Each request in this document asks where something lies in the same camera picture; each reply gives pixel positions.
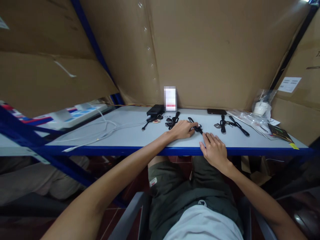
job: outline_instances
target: booklet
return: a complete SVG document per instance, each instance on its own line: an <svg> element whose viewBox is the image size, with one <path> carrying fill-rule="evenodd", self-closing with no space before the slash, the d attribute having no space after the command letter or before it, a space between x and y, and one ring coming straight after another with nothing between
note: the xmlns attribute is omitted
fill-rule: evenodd
<svg viewBox="0 0 320 240"><path fill-rule="evenodd" d="M283 140L286 140L287 142L294 143L286 130L279 128L278 126L272 126L270 123L268 123L268 126L269 126L273 136L276 136L278 138L282 138Z"/></svg>

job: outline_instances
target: brown cardboard wall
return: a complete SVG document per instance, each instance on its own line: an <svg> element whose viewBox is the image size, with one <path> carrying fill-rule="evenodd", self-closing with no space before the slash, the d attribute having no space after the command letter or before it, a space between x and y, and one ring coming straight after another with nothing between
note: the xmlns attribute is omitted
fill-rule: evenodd
<svg viewBox="0 0 320 240"><path fill-rule="evenodd" d="M0 99L27 117L118 92L70 1L0 1L0 17Z"/></svg>
<svg viewBox="0 0 320 240"><path fill-rule="evenodd" d="M299 0L81 4L125 102L162 102L163 86L176 86L181 107L248 110L309 10Z"/></svg>
<svg viewBox="0 0 320 240"><path fill-rule="evenodd" d="M77 77L71 78L54 60ZM27 117L118 92L95 60L0 52L0 62L0 99Z"/></svg>
<svg viewBox="0 0 320 240"><path fill-rule="evenodd" d="M150 4L161 89L176 86L182 106L246 110L309 9L298 0Z"/></svg>
<svg viewBox="0 0 320 240"><path fill-rule="evenodd" d="M145 1L80 2L123 100L152 105L163 101Z"/></svg>
<svg viewBox="0 0 320 240"><path fill-rule="evenodd" d="M295 138L310 145L320 136L320 11L310 23L288 66L279 79L301 78L292 93L278 91L272 118Z"/></svg>
<svg viewBox="0 0 320 240"><path fill-rule="evenodd" d="M71 1L0 1L0 51L96 59Z"/></svg>
<svg viewBox="0 0 320 240"><path fill-rule="evenodd" d="M320 136L320 112L316 109L274 98L271 116L281 122L281 128L307 146Z"/></svg>

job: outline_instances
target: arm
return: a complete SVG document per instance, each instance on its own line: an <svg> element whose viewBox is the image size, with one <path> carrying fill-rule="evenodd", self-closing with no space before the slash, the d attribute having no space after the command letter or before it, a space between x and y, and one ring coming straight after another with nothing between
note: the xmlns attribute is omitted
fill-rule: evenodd
<svg viewBox="0 0 320 240"><path fill-rule="evenodd" d="M42 237L49 239L96 239L105 209L112 200L170 142L188 138L198 123L179 121L170 131L126 157L80 194Z"/></svg>
<svg viewBox="0 0 320 240"><path fill-rule="evenodd" d="M200 148L206 160L236 183L251 204L267 220L279 240L307 239L279 203L239 172L227 159L227 149L218 136L206 133L203 134L203 139L206 146L200 142Z"/></svg>

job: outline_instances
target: white shirt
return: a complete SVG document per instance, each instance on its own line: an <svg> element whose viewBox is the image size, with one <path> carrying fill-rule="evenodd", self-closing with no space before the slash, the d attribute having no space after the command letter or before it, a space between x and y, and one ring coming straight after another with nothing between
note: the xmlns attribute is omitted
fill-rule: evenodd
<svg viewBox="0 0 320 240"><path fill-rule="evenodd" d="M243 240L243 237L237 225L230 218L203 205L195 205L182 214L164 239Z"/></svg>

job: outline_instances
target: phone screen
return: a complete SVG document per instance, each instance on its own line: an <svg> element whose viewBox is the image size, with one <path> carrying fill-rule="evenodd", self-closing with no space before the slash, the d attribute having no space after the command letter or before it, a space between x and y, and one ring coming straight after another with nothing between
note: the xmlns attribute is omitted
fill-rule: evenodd
<svg viewBox="0 0 320 240"><path fill-rule="evenodd" d="M208 108L207 112L209 114L227 115L226 110L223 110L223 109L210 109L210 108Z"/></svg>
<svg viewBox="0 0 320 240"><path fill-rule="evenodd" d="M164 103L166 111L177 110L176 87L164 87Z"/></svg>

